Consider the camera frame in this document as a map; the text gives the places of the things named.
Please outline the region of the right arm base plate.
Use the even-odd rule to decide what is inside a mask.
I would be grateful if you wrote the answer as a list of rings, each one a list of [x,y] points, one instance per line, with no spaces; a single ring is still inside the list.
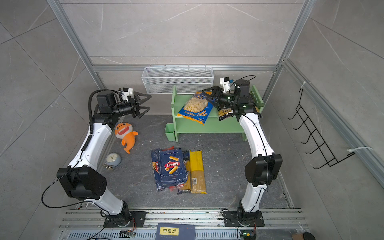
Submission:
[[[246,213],[242,211],[221,210],[226,227],[264,227],[264,217],[261,211]]]

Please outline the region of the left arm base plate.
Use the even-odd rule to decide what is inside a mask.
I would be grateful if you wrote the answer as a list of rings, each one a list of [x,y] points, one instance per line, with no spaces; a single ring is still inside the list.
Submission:
[[[105,228],[142,228],[146,219],[146,212],[129,212],[118,215],[106,216],[103,227]]]

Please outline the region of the dark penne pasta bag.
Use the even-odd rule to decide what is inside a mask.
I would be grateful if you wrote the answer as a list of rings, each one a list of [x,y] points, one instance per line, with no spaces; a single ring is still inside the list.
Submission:
[[[236,104],[218,111],[220,121],[226,118],[235,117],[239,122],[241,116],[245,116],[246,114],[256,114],[258,117],[262,117],[259,108],[252,103]]]

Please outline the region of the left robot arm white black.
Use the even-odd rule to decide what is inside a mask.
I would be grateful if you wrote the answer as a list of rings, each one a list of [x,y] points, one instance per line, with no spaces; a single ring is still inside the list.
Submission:
[[[126,226],[133,221],[133,216],[128,204],[108,190],[106,178],[98,172],[103,148],[114,135],[122,141],[124,151],[130,153],[138,133],[131,124],[120,123],[120,118],[127,115],[143,117],[150,108],[142,104],[150,98],[151,95],[131,88],[92,92],[88,99],[88,135],[69,166],[57,171],[57,179],[66,194],[80,203],[98,207],[106,219],[106,227]]]

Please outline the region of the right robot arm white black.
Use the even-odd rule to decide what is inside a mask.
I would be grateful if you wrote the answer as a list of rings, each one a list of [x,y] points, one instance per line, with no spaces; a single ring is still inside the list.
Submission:
[[[262,227],[264,220],[260,211],[263,194],[268,191],[283,163],[269,145],[260,124],[264,102],[250,81],[254,76],[238,80],[228,77],[220,80],[219,86],[204,89],[206,99],[218,110],[219,120],[235,117],[244,130],[251,149],[251,160],[245,166],[248,182],[244,197],[236,211],[223,209],[222,216],[227,227]]]

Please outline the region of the blue orecchiette pasta bag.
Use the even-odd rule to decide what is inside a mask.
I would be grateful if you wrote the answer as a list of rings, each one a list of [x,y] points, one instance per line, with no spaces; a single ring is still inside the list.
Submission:
[[[196,92],[179,110],[177,116],[204,125],[214,107],[213,104],[208,101],[210,94],[211,92],[207,94]]]

